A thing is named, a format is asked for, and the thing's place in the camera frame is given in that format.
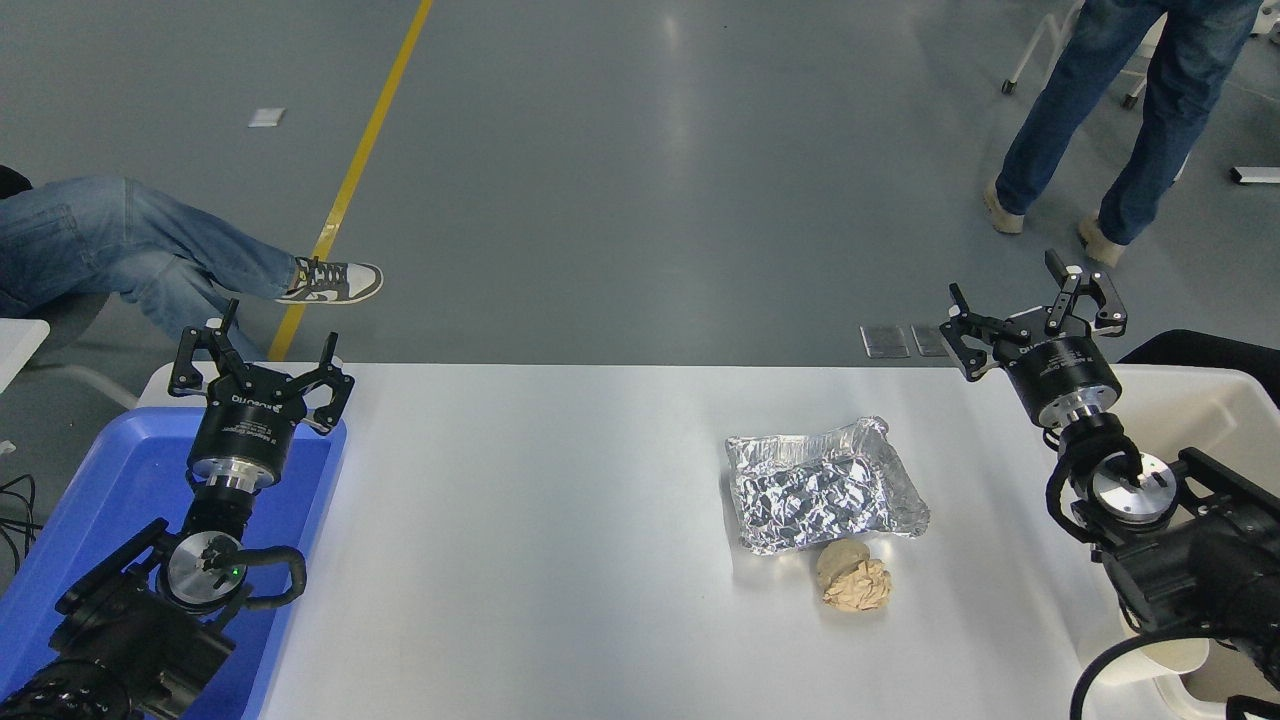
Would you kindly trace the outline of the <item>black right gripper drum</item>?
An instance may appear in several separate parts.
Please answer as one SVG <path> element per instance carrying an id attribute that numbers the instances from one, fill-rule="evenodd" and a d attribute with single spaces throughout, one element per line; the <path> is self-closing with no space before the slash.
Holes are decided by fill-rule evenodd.
<path id="1" fill-rule="evenodd" d="M 1050 409 L 1080 392 L 1100 395 L 1101 407 L 1107 409 L 1121 395 L 1119 379 L 1088 336 L 1064 334 L 1037 345 L 1002 340 L 1000 365 L 1024 409 Z"/>

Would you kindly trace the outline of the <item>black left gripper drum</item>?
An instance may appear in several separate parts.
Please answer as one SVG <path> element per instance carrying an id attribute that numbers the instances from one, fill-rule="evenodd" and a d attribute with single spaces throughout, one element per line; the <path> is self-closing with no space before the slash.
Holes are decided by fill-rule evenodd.
<path id="1" fill-rule="evenodd" d="M 200 423 L 188 466 L 195 474 L 212 474 L 224 461 L 255 465 L 261 474 L 282 474 L 294 429 L 306 414 L 294 379 L 270 368 L 248 369 L 246 389 L 230 374 L 207 388 L 207 409 Z"/>

